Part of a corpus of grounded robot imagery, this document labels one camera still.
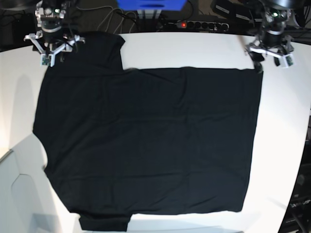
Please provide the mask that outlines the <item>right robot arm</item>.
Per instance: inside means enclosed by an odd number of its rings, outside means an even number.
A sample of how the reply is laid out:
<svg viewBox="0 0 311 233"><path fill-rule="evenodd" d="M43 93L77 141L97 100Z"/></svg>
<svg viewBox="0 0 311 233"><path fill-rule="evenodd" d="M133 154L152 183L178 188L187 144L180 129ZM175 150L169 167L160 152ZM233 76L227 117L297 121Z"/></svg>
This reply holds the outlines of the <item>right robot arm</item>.
<svg viewBox="0 0 311 233"><path fill-rule="evenodd" d="M58 54L78 50L85 38L73 32L70 25L70 8L77 0L41 0L36 4L35 17L38 30L24 36L31 41L33 50L40 54L42 66L53 67Z"/></svg>

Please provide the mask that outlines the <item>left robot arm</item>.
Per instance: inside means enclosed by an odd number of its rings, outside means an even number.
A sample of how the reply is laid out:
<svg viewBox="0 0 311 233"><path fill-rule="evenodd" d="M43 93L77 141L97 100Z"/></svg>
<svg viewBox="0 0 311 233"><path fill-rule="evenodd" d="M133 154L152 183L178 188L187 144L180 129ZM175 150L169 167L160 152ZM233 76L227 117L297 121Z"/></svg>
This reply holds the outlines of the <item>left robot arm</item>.
<svg viewBox="0 0 311 233"><path fill-rule="evenodd" d="M262 73L261 62L265 56L272 56L277 67L289 68L294 65L293 38L285 35L287 22L292 15L289 0L263 0L262 23L254 41L245 46L254 69Z"/></svg>

